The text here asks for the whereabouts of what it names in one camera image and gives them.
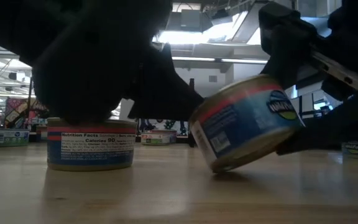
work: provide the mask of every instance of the table surface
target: table surface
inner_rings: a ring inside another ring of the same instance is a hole
[[[222,175],[186,145],[141,146],[131,168],[47,169],[46,145],[0,148],[0,224],[358,223],[358,160],[310,151]]]

